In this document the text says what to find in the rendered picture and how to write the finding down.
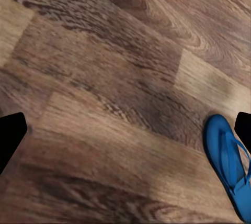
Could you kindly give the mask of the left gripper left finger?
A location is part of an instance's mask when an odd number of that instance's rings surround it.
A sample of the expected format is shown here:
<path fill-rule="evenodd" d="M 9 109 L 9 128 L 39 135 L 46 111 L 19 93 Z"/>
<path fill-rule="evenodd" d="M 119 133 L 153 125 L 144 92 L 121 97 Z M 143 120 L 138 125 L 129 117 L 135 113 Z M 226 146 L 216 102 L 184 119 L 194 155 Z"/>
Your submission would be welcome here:
<path fill-rule="evenodd" d="M 26 133 L 23 112 L 0 118 L 0 175 Z"/>

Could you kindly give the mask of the sandal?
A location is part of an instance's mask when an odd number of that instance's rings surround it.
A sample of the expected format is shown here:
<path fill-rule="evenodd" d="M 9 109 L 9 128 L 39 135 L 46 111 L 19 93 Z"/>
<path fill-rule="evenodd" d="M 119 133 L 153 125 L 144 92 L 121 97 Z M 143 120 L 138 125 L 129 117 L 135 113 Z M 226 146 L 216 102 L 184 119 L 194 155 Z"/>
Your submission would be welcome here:
<path fill-rule="evenodd" d="M 209 117 L 204 129 L 206 154 L 224 184 L 239 218 L 251 224 L 251 159 L 246 175 L 237 145 L 247 153 L 223 116 Z M 248 153 L 247 156 L 249 158 Z"/>

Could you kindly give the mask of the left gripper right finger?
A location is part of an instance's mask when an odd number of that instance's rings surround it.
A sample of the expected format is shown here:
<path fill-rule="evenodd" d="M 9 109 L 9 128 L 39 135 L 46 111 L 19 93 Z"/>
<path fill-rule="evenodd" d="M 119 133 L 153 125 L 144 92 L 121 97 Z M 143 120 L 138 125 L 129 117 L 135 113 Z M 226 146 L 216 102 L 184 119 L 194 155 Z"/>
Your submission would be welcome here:
<path fill-rule="evenodd" d="M 251 154 L 251 114 L 239 112 L 236 118 L 234 130 Z"/>

